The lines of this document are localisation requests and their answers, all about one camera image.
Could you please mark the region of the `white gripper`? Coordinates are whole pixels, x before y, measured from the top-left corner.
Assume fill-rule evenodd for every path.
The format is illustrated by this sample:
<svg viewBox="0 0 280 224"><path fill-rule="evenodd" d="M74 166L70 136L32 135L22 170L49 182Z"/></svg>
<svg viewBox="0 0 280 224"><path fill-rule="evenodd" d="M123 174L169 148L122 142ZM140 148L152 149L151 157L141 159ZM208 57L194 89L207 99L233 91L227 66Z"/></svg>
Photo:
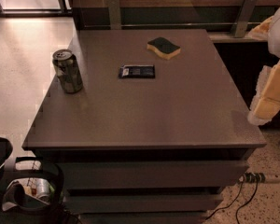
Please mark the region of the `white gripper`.
<svg viewBox="0 0 280 224"><path fill-rule="evenodd" d="M280 111L280 62L273 67L264 65L247 115L250 124L262 126Z"/></svg>

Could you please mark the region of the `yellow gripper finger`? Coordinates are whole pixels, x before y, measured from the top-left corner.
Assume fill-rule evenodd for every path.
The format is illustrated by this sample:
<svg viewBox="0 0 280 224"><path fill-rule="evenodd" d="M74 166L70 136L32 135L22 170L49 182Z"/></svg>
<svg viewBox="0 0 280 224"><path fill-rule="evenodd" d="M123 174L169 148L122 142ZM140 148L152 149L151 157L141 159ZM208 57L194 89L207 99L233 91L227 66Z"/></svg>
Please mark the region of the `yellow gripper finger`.
<svg viewBox="0 0 280 224"><path fill-rule="evenodd" d="M268 33L271 28L272 20L273 20L273 16L269 17L268 19L263 21L260 25L257 25L256 27L251 29L248 33L248 36L256 40L267 40Z"/></svg>

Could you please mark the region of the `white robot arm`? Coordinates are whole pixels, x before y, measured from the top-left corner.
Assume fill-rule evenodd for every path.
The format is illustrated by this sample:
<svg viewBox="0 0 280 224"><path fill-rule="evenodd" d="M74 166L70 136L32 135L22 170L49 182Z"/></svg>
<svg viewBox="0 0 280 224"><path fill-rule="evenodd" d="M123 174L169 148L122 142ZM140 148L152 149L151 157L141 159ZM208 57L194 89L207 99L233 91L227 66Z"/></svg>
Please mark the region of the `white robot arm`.
<svg viewBox="0 0 280 224"><path fill-rule="evenodd" d="M268 51L279 61L273 67L264 65L259 73L256 94L247 120L253 125L270 122L280 111L280 8L269 19L249 32L251 38L267 39Z"/></svg>

